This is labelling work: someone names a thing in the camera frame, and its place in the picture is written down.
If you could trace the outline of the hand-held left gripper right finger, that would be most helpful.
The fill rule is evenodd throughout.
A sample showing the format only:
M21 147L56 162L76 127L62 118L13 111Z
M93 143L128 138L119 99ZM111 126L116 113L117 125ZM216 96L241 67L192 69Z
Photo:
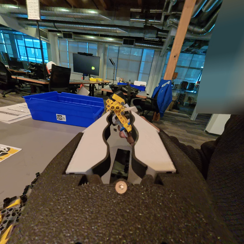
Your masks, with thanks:
M132 126L132 170L141 179L151 175L154 179L158 173L176 173L159 131L136 112L130 111Z

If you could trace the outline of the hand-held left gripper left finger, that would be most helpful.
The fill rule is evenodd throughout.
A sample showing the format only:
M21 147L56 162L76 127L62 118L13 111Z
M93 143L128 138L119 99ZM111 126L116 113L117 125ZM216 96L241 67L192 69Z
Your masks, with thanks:
M69 162L66 174L104 175L110 168L109 144L112 113L109 111L87 127Z

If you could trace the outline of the yellow toy brick assembly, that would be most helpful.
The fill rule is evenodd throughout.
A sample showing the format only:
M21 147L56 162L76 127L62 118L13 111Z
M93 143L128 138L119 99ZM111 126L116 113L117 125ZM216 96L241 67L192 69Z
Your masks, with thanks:
M132 130L132 126L128 118L129 112L125 113L123 111L124 108L119 104L119 102L112 100L112 95L106 100L106 112L111 111L117 115L122 123L122 126L120 126L121 130L129 133Z

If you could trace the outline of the pile of small toy parts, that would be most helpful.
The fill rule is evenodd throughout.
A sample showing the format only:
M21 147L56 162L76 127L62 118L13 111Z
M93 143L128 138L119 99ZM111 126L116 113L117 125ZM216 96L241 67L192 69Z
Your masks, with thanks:
M0 211L0 243L6 244L20 221L21 214L25 208L29 195L38 180L40 173L36 173L31 184L26 185L21 196L7 197L3 200Z

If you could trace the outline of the person's right hand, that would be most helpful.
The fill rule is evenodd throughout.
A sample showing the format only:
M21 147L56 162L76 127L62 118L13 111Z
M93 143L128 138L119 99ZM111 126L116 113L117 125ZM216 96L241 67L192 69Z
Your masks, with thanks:
M124 138L124 139L126 139L126 141L131 145L131 146L133 146L134 145L134 143L135 143L135 141L134 141L134 139L132 138L132 134L131 133L127 133L127 137L125 136L125 134L124 134L124 132L119 132L119 136L121 137L121 138Z

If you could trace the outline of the black bag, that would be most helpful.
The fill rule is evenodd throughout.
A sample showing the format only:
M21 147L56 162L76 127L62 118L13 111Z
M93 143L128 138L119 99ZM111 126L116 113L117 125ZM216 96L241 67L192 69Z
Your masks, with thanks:
M121 91L123 93L126 93L128 96L136 96L139 93L139 90L135 87L132 87L130 84L112 84L111 90L113 91L113 93Z

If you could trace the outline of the wooden desk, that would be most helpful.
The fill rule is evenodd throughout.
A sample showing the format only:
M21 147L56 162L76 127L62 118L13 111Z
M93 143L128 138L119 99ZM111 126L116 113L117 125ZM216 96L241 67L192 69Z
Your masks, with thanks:
M37 84L49 84L49 81L46 80L35 80L35 79L30 79L30 78L25 78L22 76L14 76L12 75L12 78L17 79L17 80L22 80L25 82L29 83L37 83ZM89 80L81 80L81 81L70 81L69 84L110 84L109 81L89 81Z
M101 95L104 95L104 93L105 93L105 95L108 95L108 94L112 93L111 88L109 88L109 87L104 87L104 88L102 88L102 89L101 89ZM142 98L142 99L146 99L146 98L148 97L148 95L147 95L146 91L140 91L140 92L136 95L136 97L138 97L138 98Z

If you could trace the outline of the black office chair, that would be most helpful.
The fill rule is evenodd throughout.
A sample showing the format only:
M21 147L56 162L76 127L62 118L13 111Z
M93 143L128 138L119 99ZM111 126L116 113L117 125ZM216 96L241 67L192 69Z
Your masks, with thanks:
M71 68L51 65L51 75L48 84L49 92L57 91L70 93Z
M0 62L0 83L3 86L2 97L6 97L9 93L17 93L19 91L17 89L17 82L12 79L12 73L8 70L8 68L4 65L4 63Z
M147 98L147 99L140 99L136 98L133 99L133 105L138 107L141 111L139 112L141 116L145 117L149 112L154 112L152 119L150 121L159 121L160 120L160 113L159 108L157 105L157 99L154 98Z

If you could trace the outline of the blue storage tray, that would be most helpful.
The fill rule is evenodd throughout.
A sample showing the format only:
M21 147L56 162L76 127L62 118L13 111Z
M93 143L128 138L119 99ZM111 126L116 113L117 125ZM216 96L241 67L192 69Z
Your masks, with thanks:
M122 86L126 86L126 85L130 85L131 87L133 87L134 89L140 90L140 91L145 91L146 87L145 86L137 86L133 83L129 84L129 83L122 83L122 82L118 82L117 85L122 85Z

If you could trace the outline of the black toy battery box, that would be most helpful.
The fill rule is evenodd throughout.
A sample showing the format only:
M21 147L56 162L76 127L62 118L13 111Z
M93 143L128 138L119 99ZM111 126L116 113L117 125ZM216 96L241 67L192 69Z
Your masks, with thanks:
M124 149L117 149L113 167L110 175L110 182L113 183L118 179L128 179L130 163L130 151Z

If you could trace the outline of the blue plastic bin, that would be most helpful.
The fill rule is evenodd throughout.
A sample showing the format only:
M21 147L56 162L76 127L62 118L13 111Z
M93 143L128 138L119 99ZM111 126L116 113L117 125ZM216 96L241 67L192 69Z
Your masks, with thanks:
M23 98L34 120L89 127L104 112L104 101L98 97L53 91Z

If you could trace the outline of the black monitor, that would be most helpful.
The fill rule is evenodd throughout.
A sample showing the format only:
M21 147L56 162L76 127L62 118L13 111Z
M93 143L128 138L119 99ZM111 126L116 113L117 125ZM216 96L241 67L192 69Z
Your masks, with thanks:
M87 75L99 76L100 57L73 53L73 71Z

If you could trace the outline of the printed paper sheet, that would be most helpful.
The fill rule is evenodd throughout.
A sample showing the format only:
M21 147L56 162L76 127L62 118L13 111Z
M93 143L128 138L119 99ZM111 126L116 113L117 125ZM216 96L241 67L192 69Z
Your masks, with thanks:
M11 124L20 120L32 118L27 103L20 103L0 108L0 121Z

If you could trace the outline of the hanging paper sign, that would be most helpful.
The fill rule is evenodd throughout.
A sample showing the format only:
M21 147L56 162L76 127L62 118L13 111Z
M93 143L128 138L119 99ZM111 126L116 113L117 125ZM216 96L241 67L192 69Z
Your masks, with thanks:
M26 6L29 20L41 20L39 0L26 0Z

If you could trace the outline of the wooden post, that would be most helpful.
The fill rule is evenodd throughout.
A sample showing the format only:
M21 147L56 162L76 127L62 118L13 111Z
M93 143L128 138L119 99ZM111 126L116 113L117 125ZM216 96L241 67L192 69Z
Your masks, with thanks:
M174 43L165 70L164 80L172 80L195 4L196 0L185 0Z

